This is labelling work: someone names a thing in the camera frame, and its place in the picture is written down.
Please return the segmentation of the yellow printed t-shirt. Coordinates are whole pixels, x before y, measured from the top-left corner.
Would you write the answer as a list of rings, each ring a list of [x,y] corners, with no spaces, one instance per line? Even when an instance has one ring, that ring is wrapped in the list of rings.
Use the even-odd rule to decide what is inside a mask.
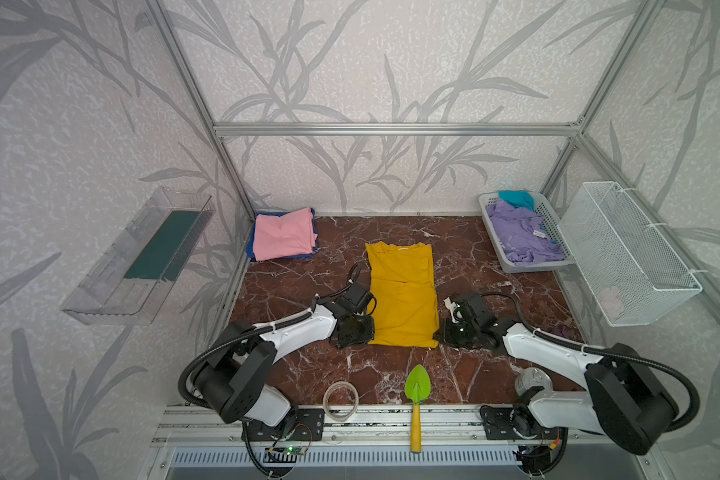
[[[371,314],[374,345],[435,348],[439,328],[432,248],[418,243],[368,244],[371,294],[378,305]]]

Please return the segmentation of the grey plastic laundry basket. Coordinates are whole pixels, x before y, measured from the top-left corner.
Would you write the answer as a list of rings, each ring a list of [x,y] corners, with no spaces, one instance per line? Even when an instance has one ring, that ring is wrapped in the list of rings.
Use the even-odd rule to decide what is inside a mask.
[[[489,234],[489,238],[494,246],[494,250],[496,251],[496,255],[498,257],[500,266],[504,272],[506,272],[506,273],[529,273],[529,272],[552,271],[552,270],[557,270],[559,268],[562,268],[564,266],[568,266],[568,265],[571,265],[574,263],[573,256],[569,252],[569,249],[566,246],[560,231],[558,230],[558,224],[560,222],[560,218],[558,217],[558,215],[556,214],[554,209],[551,207],[551,205],[547,201],[546,197],[544,197],[540,193],[529,192],[529,191],[527,191],[527,192],[529,192],[534,197],[535,203],[536,203],[534,212],[537,215],[542,215],[545,217],[542,228],[551,237],[553,242],[558,243],[559,245],[561,245],[563,247],[564,253],[566,254],[566,258],[563,261],[535,263],[535,264],[525,265],[525,266],[513,264],[513,263],[509,262],[499,244],[497,235],[493,229],[491,221],[488,218],[488,215],[486,212],[487,208],[490,205],[494,204],[495,201],[498,199],[498,192],[484,193],[484,194],[479,195],[478,203],[479,203],[479,206],[481,207],[481,214],[483,216],[483,221],[484,221],[485,227],[487,229],[487,232]]]

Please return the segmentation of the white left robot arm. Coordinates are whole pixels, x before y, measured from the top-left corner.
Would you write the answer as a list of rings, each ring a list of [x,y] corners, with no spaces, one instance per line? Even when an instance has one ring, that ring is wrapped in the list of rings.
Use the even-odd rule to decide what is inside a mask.
[[[178,392],[226,423],[256,421],[283,435],[296,428],[298,407],[267,384],[275,364],[312,343],[332,340],[339,349],[374,338],[378,301],[355,281],[315,296],[302,311],[250,326],[229,324],[216,342],[184,368]]]

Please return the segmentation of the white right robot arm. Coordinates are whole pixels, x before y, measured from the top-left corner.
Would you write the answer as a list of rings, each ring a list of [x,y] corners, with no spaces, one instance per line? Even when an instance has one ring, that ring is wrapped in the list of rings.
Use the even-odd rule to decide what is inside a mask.
[[[534,440],[579,430],[644,455],[663,434],[698,413],[698,392],[676,369],[625,344],[590,346],[534,328],[520,310],[499,318],[486,299],[476,292],[446,299],[450,316],[434,338],[449,347],[500,351],[537,365],[520,376],[511,406],[481,407],[488,438]]]

